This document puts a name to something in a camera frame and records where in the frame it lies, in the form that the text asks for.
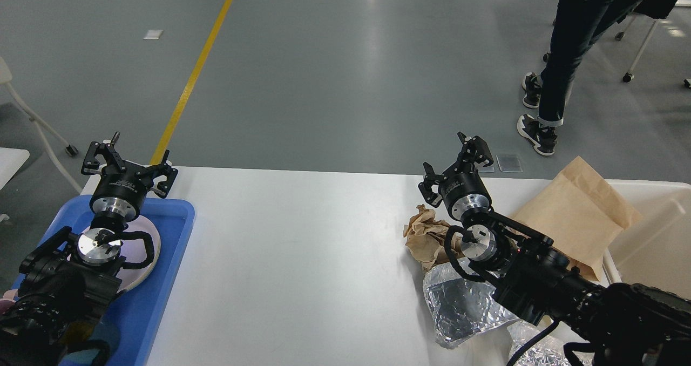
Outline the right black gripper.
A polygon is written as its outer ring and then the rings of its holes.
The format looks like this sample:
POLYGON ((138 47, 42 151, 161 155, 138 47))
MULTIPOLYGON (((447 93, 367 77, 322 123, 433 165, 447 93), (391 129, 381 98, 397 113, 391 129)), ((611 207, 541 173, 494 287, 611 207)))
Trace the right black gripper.
POLYGON ((461 221, 464 214, 475 208, 491 208, 489 192, 479 176, 480 169, 492 167, 494 158, 486 141, 474 135, 468 137, 457 132, 462 149, 453 164, 453 177, 444 179, 444 174, 437 174, 428 162, 423 162, 423 180, 418 189, 428 205, 438 208, 442 201, 448 214, 456 221, 461 221))

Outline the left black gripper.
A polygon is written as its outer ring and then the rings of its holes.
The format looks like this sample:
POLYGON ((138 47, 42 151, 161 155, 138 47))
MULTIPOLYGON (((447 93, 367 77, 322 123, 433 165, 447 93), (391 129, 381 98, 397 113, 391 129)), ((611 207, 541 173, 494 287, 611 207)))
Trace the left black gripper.
POLYGON ((115 132, 108 142, 92 142, 84 156, 81 174, 101 175, 90 201, 94 214, 114 213, 133 221, 140 215, 148 192, 161 199, 168 197, 178 170, 168 162, 169 150, 165 150, 161 162, 155 165, 125 164, 114 148, 118 139, 119 132, 115 132))

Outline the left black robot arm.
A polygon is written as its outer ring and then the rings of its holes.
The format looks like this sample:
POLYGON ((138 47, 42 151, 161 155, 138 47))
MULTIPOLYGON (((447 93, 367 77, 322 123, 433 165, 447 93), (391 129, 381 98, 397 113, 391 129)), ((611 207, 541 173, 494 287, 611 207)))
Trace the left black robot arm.
POLYGON ((165 151, 158 164, 123 159, 109 142, 94 141, 82 174, 98 175, 89 207, 93 219, 76 234, 64 226, 20 264, 24 275, 2 312, 2 365, 57 365, 68 354, 94 350, 93 365, 111 356, 108 342, 91 338, 108 307, 121 297, 123 270, 147 269, 157 257, 153 236, 129 231, 149 192, 168 196, 178 170, 165 151))

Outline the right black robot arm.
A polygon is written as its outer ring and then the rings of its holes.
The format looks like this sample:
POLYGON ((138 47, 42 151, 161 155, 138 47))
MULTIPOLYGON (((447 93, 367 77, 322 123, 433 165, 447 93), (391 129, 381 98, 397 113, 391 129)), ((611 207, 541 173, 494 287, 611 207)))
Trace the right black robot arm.
POLYGON ((552 322, 518 349, 516 364, 535 344, 565 323, 583 342, 563 346, 568 363, 592 353, 594 365, 689 365, 689 300, 643 284, 603 287, 586 280, 553 240, 496 213, 476 169, 493 164, 485 140, 458 132, 456 162, 437 174, 423 163, 418 188, 427 204, 446 206, 458 225, 449 227, 443 248, 451 267, 465 280, 494 287, 492 298, 522 320, 552 322))

